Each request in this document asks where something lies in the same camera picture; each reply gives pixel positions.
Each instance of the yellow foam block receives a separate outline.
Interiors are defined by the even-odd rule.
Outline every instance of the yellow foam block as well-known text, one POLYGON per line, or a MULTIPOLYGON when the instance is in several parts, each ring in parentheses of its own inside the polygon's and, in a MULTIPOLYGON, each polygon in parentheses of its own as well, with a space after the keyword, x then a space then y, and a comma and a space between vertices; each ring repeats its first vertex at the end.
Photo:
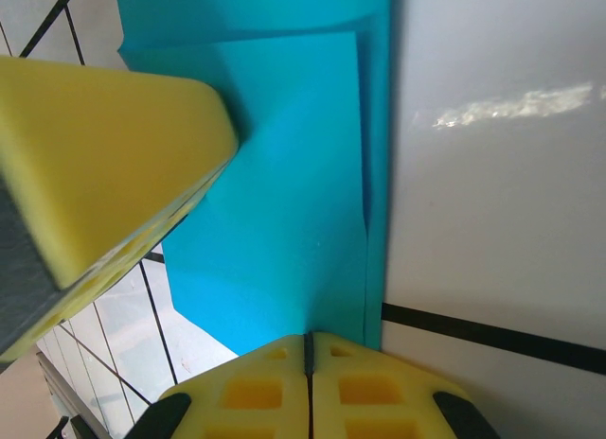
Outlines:
POLYGON ((468 399, 456 385, 334 335, 314 347, 314 439, 456 439, 433 399, 468 399))
POLYGON ((191 405, 172 439, 308 439, 303 337, 267 344, 162 394, 191 405))
POLYGON ((0 57, 0 173, 55 287, 70 288, 0 360, 111 287, 236 149, 199 81, 0 57))

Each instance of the blue cardboard sheet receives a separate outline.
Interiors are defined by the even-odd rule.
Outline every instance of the blue cardboard sheet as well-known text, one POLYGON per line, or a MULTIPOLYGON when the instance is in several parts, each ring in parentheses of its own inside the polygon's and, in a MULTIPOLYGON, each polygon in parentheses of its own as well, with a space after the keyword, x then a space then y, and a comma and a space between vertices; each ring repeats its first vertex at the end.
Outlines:
POLYGON ((241 150, 164 241, 175 308, 237 353, 379 347, 389 0, 118 0, 133 70, 216 87, 241 150))
POLYGON ((211 84, 234 100, 245 136, 163 244, 176 309, 238 354, 285 332, 328 329, 362 341, 366 236, 354 34, 123 55, 134 69, 211 84))

